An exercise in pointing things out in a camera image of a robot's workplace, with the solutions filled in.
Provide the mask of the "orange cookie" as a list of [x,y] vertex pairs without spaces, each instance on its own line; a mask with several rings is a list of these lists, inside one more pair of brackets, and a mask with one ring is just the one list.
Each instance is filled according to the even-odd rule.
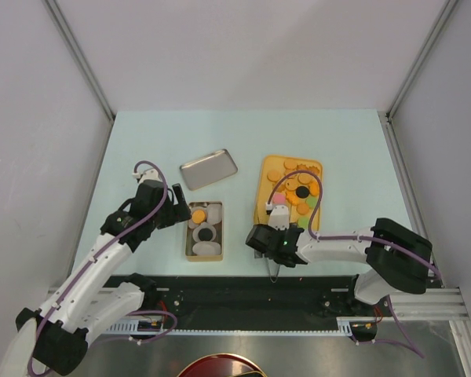
[[203,223],[207,218],[206,212],[201,209],[194,210],[192,212],[192,222],[195,224]]

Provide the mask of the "metal tongs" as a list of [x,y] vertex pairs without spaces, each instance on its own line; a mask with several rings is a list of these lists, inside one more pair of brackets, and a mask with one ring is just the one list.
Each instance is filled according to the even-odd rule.
[[[272,197],[271,199],[268,199],[265,201],[265,205],[267,203],[272,203]],[[258,224],[263,224],[263,225],[267,225],[267,221],[268,221],[268,215],[267,215],[267,220],[265,223],[258,223]],[[263,256],[263,254],[259,253],[258,251],[254,250],[254,253],[255,253],[255,257],[256,258],[265,258]],[[280,271],[280,267],[281,265],[279,264],[276,264],[274,261],[270,260],[270,259],[267,259],[266,258],[266,267],[267,267],[267,272],[268,272],[268,277],[269,279],[271,280],[272,283],[276,283],[278,278],[279,278],[279,271]]]

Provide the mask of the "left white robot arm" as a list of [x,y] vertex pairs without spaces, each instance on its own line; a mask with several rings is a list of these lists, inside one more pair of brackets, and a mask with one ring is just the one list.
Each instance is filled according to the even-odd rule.
[[189,220],[179,184],[167,187],[145,179],[135,197],[110,214],[81,265],[36,310],[16,317],[18,333],[0,366],[0,376],[33,376],[33,363],[66,376],[85,358],[89,347],[115,322],[128,315],[172,317],[160,310],[153,280],[134,273],[107,298],[96,295],[113,272],[150,238],[153,231]]

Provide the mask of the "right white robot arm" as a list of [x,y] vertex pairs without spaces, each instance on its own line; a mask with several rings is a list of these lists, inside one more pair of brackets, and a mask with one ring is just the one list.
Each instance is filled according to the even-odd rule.
[[355,277],[353,289],[346,295],[346,305],[356,315],[366,314],[382,298],[398,291],[423,295],[429,272],[439,274],[431,264],[430,241],[388,218],[348,235],[321,236],[297,226],[276,229],[257,224],[246,245],[289,268],[319,262],[370,266]]

